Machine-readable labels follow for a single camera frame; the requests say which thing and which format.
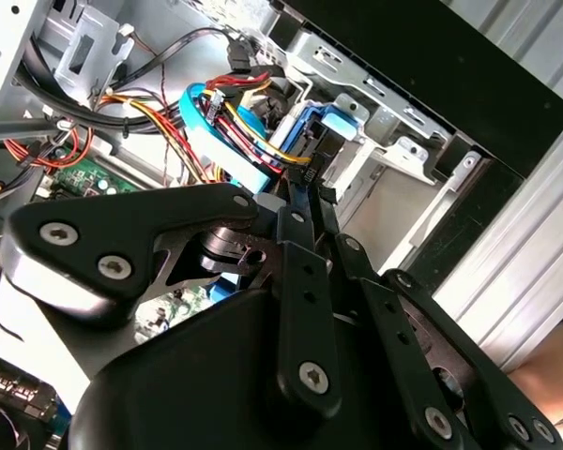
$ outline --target cable connector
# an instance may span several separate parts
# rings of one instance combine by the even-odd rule
[[[213,125],[215,123],[215,116],[221,109],[221,104],[223,103],[224,97],[219,89],[215,90],[214,95],[210,99],[210,105],[208,106],[208,111],[206,112],[206,121]]]
[[[135,33],[135,27],[130,23],[123,23],[121,28],[119,28],[119,35],[123,38],[128,38],[133,33]]]
[[[233,73],[251,73],[251,58],[241,42],[233,40],[227,47],[227,61]]]

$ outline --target blue drive bracket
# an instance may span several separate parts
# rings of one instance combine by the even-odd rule
[[[347,141],[353,141],[358,135],[357,121],[335,106],[310,106],[305,108],[300,114],[297,122],[281,145],[283,153],[290,151],[292,146],[296,143],[298,136],[314,115],[321,118],[321,123],[324,126],[337,132]]]

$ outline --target orange wire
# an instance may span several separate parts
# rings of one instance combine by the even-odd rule
[[[32,166],[37,167],[38,165],[43,165],[43,166],[50,167],[52,169],[66,169],[67,167],[74,166],[75,164],[80,162],[82,159],[84,159],[87,156],[87,154],[89,153],[90,148],[92,146],[92,140],[94,139],[94,130],[92,128],[89,128],[87,130],[87,137],[86,137],[84,150],[75,159],[73,159],[73,157],[75,156],[75,154],[79,150],[79,134],[76,130],[73,130],[71,135],[73,136],[73,150],[64,159],[61,159],[58,163],[53,163],[53,162],[48,161],[46,159],[38,158],[37,161],[39,162],[39,164],[34,163],[34,164],[32,164]],[[27,149],[25,149],[18,142],[8,140],[8,141],[5,141],[5,146],[6,146],[7,150],[9,151],[9,153],[17,161],[21,161],[22,159],[26,158],[29,155],[29,152],[27,151]]]

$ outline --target silver metal surface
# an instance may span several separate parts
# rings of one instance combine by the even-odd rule
[[[411,282],[408,279],[406,279],[405,277],[403,277],[402,275],[398,275],[396,278],[405,288],[411,287]]]
[[[452,427],[447,417],[436,408],[425,409],[425,420],[430,428],[445,441],[452,438]]]
[[[348,94],[338,95],[334,101],[334,106],[355,119],[360,125],[365,125],[365,122],[369,120],[369,110]]]
[[[292,218],[293,218],[296,222],[304,223],[304,217],[301,216],[299,213],[292,213]]]
[[[549,443],[555,442],[555,436],[553,436],[551,430],[548,429],[540,420],[534,419],[534,428]]]
[[[50,0],[0,0],[0,102],[10,87],[25,43],[50,4]]]
[[[82,104],[99,96],[125,61],[134,42],[121,37],[120,25],[94,7],[86,7],[54,77],[63,90]]]
[[[515,432],[524,440],[529,441],[529,432],[525,429],[524,425],[512,415],[509,417],[509,423],[515,430]]]
[[[257,204],[263,206],[273,213],[277,213],[287,204],[284,199],[281,199],[280,197],[277,197],[273,194],[268,194],[266,192],[260,192],[252,197],[252,199]]]
[[[60,54],[64,53],[75,33],[84,9],[91,5],[103,14],[116,18],[125,0],[65,0],[60,11],[52,8],[39,33],[39,39]]]
[[[431,185],[435,181],[425,176],[423,171],[429,157],[430,153],[425,148],[406,136],[399,138],[393,145],[376,150],[373,154],[373,158],[382,164]]]
[[[100,314],[106,303],[105,298],[87,290],[66,271],[53,270],[24,255],[8,235],[3,236],[0,242],[0,266],[22,293],[31,293],[44,303],[71,315]]]
[[[239,204],[240,206],[248,206],[249,202],[248,200],[246,200],[244,197],[240,196],[240,195],[236,195],[234,197],[234,202],[236,202],[237,204]]]
[[[50,384],[71,413],[96,374],[136,346],[133,323],[109,333],[93,330],[0,278],[0,358]]]
[[[126,279],[131,276],[131,264],[125,258],[108,255],[98,261],[98,270],[110,279]]]
[[[382,263],[381,268],[377,272],[379,275],[382,275],[389,269],[402,267],[408,256],[423,244],[423,241],[430,235],[458,199],[463,183],[474,171],[480,160],[481,156],[476,152],[469,152],[465,155],[452,173],[452,177],[436,194],[411,229],[406,232],[401,243]]]
[[[563,135],[435,293],[506,371],[563,319]]]
[[[333,160],[324,179],[328,188],[336,189],[338,200],[344,196],[375,148],[376,145],[370,140],[365,143],[347,142]]]
[[[449,133],[432,118],[380,83],[363,68],[338,52],[322,38],[300,31],[287,50],[288,62],[304,73],[316,73],[330,83],[351,86],[388,108],[426,138],[433,134],[447,139]]]
[[[54,246],[72,246],[79,239],[77,230],[66,223],[51,222],[39,229],[41,238]]]
[[[298,369],[298,376],[302,383],[315,394],[322,395],[329,389],[326,372],[313,362],[302,363]]]
[[[360,245],[352,237],[349,237],[349,238],[346,239],[346,244],[353,250],[356,250],[356,251],[360,250]]]
[[[377,181],[342,231],[359,241],[377,269],[401,244],[442,187],[427,185],[391,168],[370,174]]]
[[[61,11],[52,8],[41,29],[39,39],[64,53],[73,38],[77,21],[82,17],[86,6],[87,0],[77,2],[68,0]]]
[[[392,114],[387,108],[380,106],[372,114],[370,120],[365,124],[365,136],[385,147],[389,144],[388,139],[401,124],[401,120]]]

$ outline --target cable tie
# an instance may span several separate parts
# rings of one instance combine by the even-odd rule
[[[127,139],[129,137],[129,118],[123,117],[123,139]]]

